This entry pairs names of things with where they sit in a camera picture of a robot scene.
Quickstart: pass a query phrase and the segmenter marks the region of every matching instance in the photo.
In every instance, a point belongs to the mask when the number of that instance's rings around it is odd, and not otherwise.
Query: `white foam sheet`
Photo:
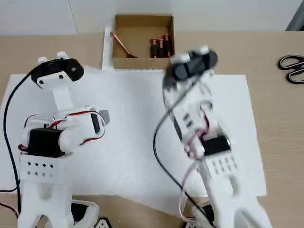
[[[8,95],[23,75],[12,75],[1,104],[1,120]],[[71,88],[75,107],[92,105],[108,109],[111,122],[105,136],[75,151],[70,165],[73,194],[118,195],[169,214],[178,214],[179,188],[157,164],[152,150],[155,127],[165,112],[162,71],[101,71],[88,68]],[[212,80],[215,112],[246,167],[257,196],[266,194],[263,164],[245,76],[218,75]],[[22,125],[31,114],[53,114],[52,93],[30,79],[15,94],[9,107],[8,137],[19,165]],[[0,189],[14,187],[13,172],[4,138],[0,138]],[[160,159],[181,180],[190,161],[167,120],[157,138]],[[193,174],[187,191],[206,196],[202,180]]]

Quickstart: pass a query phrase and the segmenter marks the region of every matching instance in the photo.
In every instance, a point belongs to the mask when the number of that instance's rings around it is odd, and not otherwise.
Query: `tabletop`
[[[302,32],[176,32],[176,53],[207,44],[219,57],[218,74],[246,74],[264,164],[267,196],[259,198],[273,227],[301,227],[304,205],[304,85],[285,80],[277,61],[287,54],[304,55]],[[0,37],[0,95],[10,74],[27,73],[37,57],[55,58],[66,51],[82,65],[100,67],[103,35]],[[118,228],[181,227],[181,220],[120,197],[77,196],[95,201],[101,214]],[[15,195],[0,201],[16,205]],[[0,226],[16,227],[10,211],[0,208]]]

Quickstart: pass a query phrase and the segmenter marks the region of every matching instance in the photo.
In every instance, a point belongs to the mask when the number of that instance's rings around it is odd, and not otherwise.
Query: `white robotic arm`
[[[271,228],[265,210],[248,187],[240,158],[213,112],[209,82],[217,55],[204,46],[171,62],[163,81],[164,103],[168,109],[174,106],[175,129],[188,157],[197,164],[214,214],[210,221],[193,207],[195,227]]]
[[[25,121],[19,146],[26,153],[20,158],[18,228],[34,228],[41,216],[48,217],[46,228],[92,228],[99,216],[95,203],[72,200],[68,167],[76,148],[103,137],[109,116],[89,106],[74,108],[69,87],[85,71],[64,52],[57,58],[39,58],[39,65],[30,72],[34,83],[52,91],[58,112],[57,119],[34,114]]]

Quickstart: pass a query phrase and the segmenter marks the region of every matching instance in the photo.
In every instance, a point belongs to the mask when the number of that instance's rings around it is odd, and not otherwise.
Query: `black scissors handle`
[[[288,59],[295,59],[295,60],[298,60],[298,62],[289,64],[289,65],[284,65],[284,61],[286,61]],[[280,70],[298,69],[301,66],[304,66],[304,57],[300,56],[300,55],[284,56],[278,62],[278,67]]]
[[[284,65],[284,61],[288,59],[295,59],[298,60],[296,63],[292,63],[289,65]],[[294,76],[299,75],[304,72],[304,57],[300,55],[287,55],[282,57],[278,61],[278,67],[280,70],[290,70],[294,69],[295,71],[290,72],[286,76],[286,80],[292,84],[304,84],[304,80],[295,80]]]

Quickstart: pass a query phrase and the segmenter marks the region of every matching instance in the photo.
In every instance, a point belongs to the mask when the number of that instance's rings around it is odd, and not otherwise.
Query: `open cardboard box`
[[[174,30],[172,15],[128,15],[115,17],[115,31],[132,55],[126,58],[125,51],[113,42],[113,65],[115,69],[165,69],[169,58],[151,58],[152,38],[162,38],[168,33],[172,42],[174,55]]]

